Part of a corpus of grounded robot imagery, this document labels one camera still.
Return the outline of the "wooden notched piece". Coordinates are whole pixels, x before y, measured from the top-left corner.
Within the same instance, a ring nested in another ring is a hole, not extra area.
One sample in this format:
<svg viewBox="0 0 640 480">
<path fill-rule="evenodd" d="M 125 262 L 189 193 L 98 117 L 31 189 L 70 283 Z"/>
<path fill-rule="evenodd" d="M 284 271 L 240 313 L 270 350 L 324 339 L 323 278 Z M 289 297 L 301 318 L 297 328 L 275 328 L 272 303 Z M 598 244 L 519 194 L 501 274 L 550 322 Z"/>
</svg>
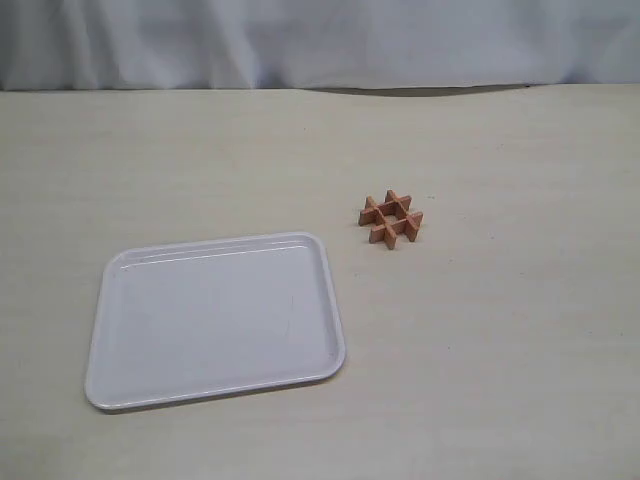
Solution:
<svg viewBox="0 0 640 480">
<path fill-rule="evenodd" d="M 399 197 L 393 190 L 386 192 L 385 201 L 390 202 L 394 207 L 393 216 L 396 220 L 393 222 L 392 228 L 396 234 L 403 233 L 410 242 L 414 242 L 417 238 L 422 213 L 410 212 L 412 197 L 410 195 Z"/>
<path fill-rule="evenodd" d="M 371 244 L 384 242 L 388 249 L 394 248 L 394 243 L 387 237 L 386 217 L 394 212 L 389 202 L 378 204 L 373 197 L 367 196 L 364 208 L 360 211 L 358 224 L 366 226 L 372 224 L 369 234 Z"/>
<path fill-rule="evenodd" d="M 410 242 L 414 242 L 418 236 L 422 219 L 422 212 L 409 213 L 404 218 L 393 221 L 377 213 L 375 225 L 370 229 L 369 243 L 383 242 L 389 250 L 393 250 L 400 235 L 405 235 Z"/>
<path fill-rule="evenodd" d="M 365 199 L 364 208 L 359 213 L 358 225 L 383 224 L 388 217 L 394 217 L 397 221 L 405 219 L 409 215 L 409 207 L 412 197 L 410 195 L 398 197 L 391 190 L 387 191 L 385 200 L 378 203 L 372 196 Z"/>
</svg>

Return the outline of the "white plastic tray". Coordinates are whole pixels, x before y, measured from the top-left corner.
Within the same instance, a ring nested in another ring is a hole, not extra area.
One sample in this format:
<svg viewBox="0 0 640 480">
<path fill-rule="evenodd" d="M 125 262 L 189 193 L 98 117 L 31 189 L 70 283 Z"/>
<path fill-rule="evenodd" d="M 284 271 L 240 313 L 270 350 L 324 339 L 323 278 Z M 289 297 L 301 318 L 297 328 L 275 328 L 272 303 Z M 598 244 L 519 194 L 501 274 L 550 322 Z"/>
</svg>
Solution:
<svg viewBox="0 0 640 480">
<path fill-rule="evenodd" d="M 146 409 L 321 382 L 345 358 L 316 236 L 144 247 L 104 268 L 85 395 L 102 411 Z"/>
</svg>

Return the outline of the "white backdrop cloth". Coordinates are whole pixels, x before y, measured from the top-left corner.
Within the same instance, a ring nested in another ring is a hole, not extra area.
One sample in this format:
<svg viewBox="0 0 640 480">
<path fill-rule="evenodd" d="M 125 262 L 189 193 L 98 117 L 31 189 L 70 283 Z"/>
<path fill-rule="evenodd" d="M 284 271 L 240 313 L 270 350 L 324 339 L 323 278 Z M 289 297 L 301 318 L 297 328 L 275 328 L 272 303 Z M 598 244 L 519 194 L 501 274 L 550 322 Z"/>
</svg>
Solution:
<svg viewBox="0 0 640 480">
<path fill-rule="evenodd" d="M 5 1 L 5 90 L 634 83 L 635 1 Z"/>
</svg>

